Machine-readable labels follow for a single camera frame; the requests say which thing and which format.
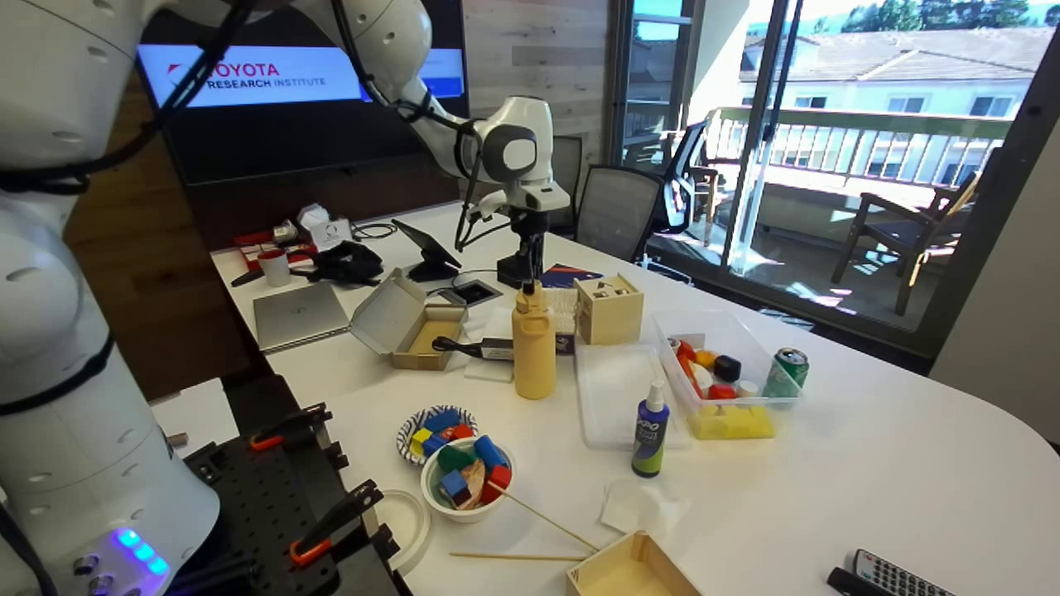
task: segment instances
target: green can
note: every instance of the green can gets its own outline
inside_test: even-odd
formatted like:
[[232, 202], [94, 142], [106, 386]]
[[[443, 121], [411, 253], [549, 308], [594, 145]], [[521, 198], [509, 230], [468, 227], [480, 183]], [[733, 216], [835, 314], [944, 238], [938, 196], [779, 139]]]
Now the green can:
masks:
[[800, 348], [774, 350], [773, 365], [786, 367], [800, 389], [807, 377], [807, 359]]

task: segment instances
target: yellow bottle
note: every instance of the yellow bottle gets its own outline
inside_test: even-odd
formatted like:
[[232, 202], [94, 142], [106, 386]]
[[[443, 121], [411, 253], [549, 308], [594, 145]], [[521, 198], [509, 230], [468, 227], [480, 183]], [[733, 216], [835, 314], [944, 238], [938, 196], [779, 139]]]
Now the yellow bottle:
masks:
[[525, 284], [509, 314], [514, 337], [514, 386], [527, 400], [549, 397], [558, 390], [558, 329], [539, 284]]

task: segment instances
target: table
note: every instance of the table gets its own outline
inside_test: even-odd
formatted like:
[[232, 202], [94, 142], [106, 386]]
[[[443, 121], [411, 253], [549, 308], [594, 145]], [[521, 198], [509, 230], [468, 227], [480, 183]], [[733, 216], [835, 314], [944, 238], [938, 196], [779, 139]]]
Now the table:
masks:
[[[458, 207], [408, 213], [402, 222], [446, 245]], [[421, 262], [404, 234], [371, 248], [389, 270]], [[462, 255], [463, 273], [490, 276], [514, 248], [509, 231], [490, 234]], [[243, 273], [235, 253], [214, 253], [212, 262], [227, 281]], [[616, 539], [598, 524], [607, 492], [652, 492], [667, 503], [658, 542], [702, 594], [833, 594], [827, 571], [859, 548], [961, 596], [1060, 594], [1060, 465], [1017, 417], [567, 238], [548, 238], [549, 262], [618, 273], [657, 313], [678, 306], [739, 319], [764, 350], [802, 348], [813, 359], [805, 397], [781, 417], [774, 442], [690, 442], [667, 450], [662, 477], [637, 482], [631, 450], [582, 444], [570, 359], [561, 362], [549, 400], [521, 400], [509, 386], [469, 375], [463, 359], [446, 370], [394, 370], [350, 336], [270, 355], [303, 404], [326, 400], [336, 411], [327, 428], [350, 458], [349, 488], [374, 477], [381, 488], [414, 492], [419, 469], [394, 454], [397, 428], [421, 408], [462, 404], [514, 454], [514, 492], [599, 548]], [[252, 281], [230, 292], [252, 329], [252, 298], [288, 288]], [[353, 313], [367, 292], [339, 298]], [[414, 594], [564, 594], [564, 562], [480, 562], [451, 549], [582, 553], [504, 503], [477, 526], [434, 524], [431, 549], [408, 578]]]

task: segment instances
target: monitor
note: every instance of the monitor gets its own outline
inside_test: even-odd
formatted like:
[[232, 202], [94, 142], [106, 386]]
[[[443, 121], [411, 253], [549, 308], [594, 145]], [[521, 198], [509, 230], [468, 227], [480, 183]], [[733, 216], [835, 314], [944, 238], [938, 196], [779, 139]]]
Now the monitor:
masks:
[[[423, 6], [434, 20], [434, 47], [421, 77], [443, 109], [463, 117], [462, 3], [427, 0]], [[168, 11], [148, 24], [139, 74], [157, 105], [212, 34]], [[427, 159], [408, 124], [371, 102], [349, 56], [297, 11], [278, 11], [235, 34], [212, 79], [162, 137], [186, 185]]]

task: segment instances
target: cardboard box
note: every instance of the cardboard box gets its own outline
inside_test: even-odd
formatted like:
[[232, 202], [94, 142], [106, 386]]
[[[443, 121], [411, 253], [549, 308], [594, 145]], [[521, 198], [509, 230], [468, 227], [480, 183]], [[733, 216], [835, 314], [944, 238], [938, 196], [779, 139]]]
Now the cardboard box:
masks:
[[440, 370], [451, 350], [434, 350], [434, 337], [463, 336], [458, 306], [427, 306], [427, 292], [394, 270], [353, 313], [350, 332], [394, 367]]
[[631, 280], [591, 280], [572, 284], [572, 322], [586, 344], [623, 344], [639, 337], [644, 292]]
[[631, 533], [567, 574], [572, 596], [700, 596], [690, 578], [662, 553], [649, 533]]

